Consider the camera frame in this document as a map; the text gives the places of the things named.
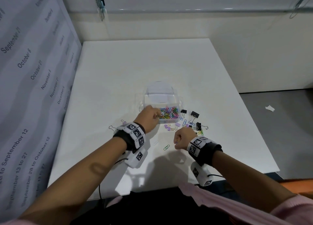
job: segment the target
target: clear plastic box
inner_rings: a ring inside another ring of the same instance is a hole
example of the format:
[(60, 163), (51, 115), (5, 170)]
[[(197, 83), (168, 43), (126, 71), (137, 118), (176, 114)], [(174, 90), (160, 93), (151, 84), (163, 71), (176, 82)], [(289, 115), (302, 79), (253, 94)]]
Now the clear plastic box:
[(160, 123), (176, 123), (180, 120), (182, 102), (177, 91), (166, 82), (156, 81), (147, 86), (143, 93), (141, 109), (147, 105), (161, 110), (163, 115), (160, 117)]

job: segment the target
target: pink shirt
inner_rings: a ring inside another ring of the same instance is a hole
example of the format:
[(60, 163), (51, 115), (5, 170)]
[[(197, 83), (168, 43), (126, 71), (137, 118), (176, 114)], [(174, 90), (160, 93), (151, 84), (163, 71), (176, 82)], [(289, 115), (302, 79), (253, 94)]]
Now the pink shirt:
[[(198, 206), (219, 208), (232, 215), (234, 219), (239, 219), (252, 225), (313, 225), (313, 200), (297, 195), (292, 197), (279, 206), (271, 213), (249, 207), (245, 204), (215, 195), (203, 190), (191, 183), (182, 183), (179, 189), (186, 196), (191, 196)], [(121, 200), (119, 196), (112, 200), (111, 206)], [(11, 220), (0, 225), (35, 225), (26, 220)]]

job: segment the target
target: person's left arm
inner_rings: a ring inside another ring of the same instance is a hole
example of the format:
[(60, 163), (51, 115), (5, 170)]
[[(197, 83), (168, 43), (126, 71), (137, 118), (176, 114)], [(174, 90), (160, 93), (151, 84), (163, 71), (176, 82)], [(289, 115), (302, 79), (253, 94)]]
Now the person's left arm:
[[(149, 105), (134, 122), (141, 124), (148, 133), (158, 124), (155, 115), (160, 115), (159, 112)], [(69, 224), (126, 148), (122, 138), (110, 139), (59, 177), (19, 219), (40, 225)]]

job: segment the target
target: white table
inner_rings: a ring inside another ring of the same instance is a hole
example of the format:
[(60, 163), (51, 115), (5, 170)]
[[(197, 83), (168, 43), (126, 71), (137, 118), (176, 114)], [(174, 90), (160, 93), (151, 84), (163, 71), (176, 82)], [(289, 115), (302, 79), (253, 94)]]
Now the white table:
[[(188, 114), (200, 114), (209, 127), (204, 136), (225, 153), (262, 173), (279, 171), (209, 39), (95, 41), (83, 44), (49, 185), (112, 138), (110, 125), (134, 120), (145, 87), (160, 80), (177, 89)], [(174, 131), (161, 124), (147, 137), (140, 168), (116, 164), (101, 183), (102, 197), (197, 183), (193, 159), (174, 149)], [(96, 190), (90, 199), (98, 198)]]

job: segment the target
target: fist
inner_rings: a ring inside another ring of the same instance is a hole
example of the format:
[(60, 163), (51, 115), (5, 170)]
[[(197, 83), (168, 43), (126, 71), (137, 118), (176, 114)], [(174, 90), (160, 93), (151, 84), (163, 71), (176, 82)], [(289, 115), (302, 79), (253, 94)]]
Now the fist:
[(160, 116), (161, 112), (158, 108), (153, 108), (151, 105), (145, 107), (136, 117), (134, 123), (139, 123), (143, 126), (146, 133), (151, 132), (159, 123), (157, 116)]
[(190, 127), (177, 130), (174, 136), (175, 149), (187, 150), (188, 144), (198, 135)]

